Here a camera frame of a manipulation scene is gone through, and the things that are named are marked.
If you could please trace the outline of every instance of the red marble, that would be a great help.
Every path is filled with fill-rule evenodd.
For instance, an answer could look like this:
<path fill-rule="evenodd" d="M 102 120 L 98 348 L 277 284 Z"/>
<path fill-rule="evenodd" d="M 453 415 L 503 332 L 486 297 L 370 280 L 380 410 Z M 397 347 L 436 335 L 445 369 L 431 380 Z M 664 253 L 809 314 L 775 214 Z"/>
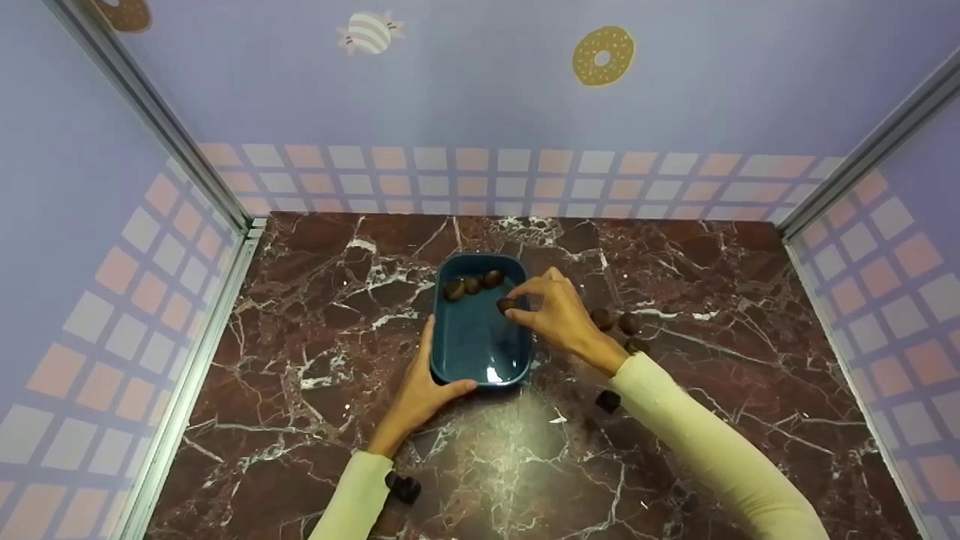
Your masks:
<path fill-rule="evenodd" d="M 457 251 L 510 254 L 534 274 L 556 265 L 588 308 L 639 313 L 651 356 L 780 466 L 831 537 L 917 537 L 772 226 L 284 213 L 148 537 L 305 538 L 389 405 L 435 269 Z M 651 433 L 593 404 L 604 387 L 536 344 L 520 388 L 473 395 L 403 446 L 396 467 L 422 495 L 389 501 L 372 537 L 745 538 Z"/>

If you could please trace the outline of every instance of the grid pattern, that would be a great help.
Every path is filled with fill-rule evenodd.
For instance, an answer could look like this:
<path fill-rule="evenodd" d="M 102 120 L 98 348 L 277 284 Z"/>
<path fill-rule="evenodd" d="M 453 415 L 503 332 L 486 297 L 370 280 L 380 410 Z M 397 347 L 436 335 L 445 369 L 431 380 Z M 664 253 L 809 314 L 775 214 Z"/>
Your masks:
<path fill-rule="evenodd" d="M 842 162 L 573 150 L 206 143 L 253 215 L 321 212 L 779 223 Z"/>
<path fill-rule="evenodd" d="M 0 540 L 110 534 L 238 243 L 168 160 L 0 410 Z"/>
<path fill-rule="evenodd" d="M 904 179 L 906 183 L 913 179 Z M 874 171 L 797 243 L 801 276 L 932 538 L 960 538 L 960 282 Z"/>

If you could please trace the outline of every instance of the right hand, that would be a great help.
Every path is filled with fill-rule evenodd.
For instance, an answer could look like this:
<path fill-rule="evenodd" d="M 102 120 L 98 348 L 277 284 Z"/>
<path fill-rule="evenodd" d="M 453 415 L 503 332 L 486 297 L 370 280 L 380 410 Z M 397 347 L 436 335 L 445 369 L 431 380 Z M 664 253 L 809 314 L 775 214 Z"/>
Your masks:
<path fill-rule="evenodd" d="M 507 309 L 511 320 L 542 335 L 547 341 L 579 356 L 608 377 L 616 375 L 629 356 L 620 345 L 593 325 L 573 283 L 554 267 L 507 295 L 533 294 L 543 298 L 539 311 Z"/>

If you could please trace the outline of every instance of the long sleeve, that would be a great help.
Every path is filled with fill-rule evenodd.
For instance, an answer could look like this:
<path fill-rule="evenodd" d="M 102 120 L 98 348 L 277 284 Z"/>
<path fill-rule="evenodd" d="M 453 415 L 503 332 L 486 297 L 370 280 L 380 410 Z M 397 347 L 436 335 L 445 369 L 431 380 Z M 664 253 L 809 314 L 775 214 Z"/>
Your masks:
<path fill-rule="evenodd" d="M 666 443 L 754 538 L 828 538 L 813 506 L 790 480 L 649 356 L 631 356 L 611 381 L 627 411 Z"/>
<path fill-rule="evenodd" d="M 390 494 L 384 479 L 393 468 L 382 455 L 354 454 L 308 540 L 365 540 Z"/>

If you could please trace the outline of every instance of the blue bowl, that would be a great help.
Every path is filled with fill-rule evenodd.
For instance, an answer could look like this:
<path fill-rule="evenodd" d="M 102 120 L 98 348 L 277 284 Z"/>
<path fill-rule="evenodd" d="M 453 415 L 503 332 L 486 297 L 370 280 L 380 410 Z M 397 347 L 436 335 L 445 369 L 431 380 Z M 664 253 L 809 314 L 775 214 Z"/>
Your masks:
<path fill-rule="evenodd" d="M 501 270 L 504 280 L 492 289 L 466 294 L 456 302 L 444 298 L 444 283 L 467 276 L 482 277 Z M 527 281 L 519 260 L 499 254 L 462 253 L 451 256 L 437 272 L 433 312 L 433 353 L 430 370 L 440 382 L 476 380 L 480 386 L 511 386 L 530 371 L 530 330 L 500 314 L 496 301 Z M 517 300 L 529 309 L 525 298 Z"/>

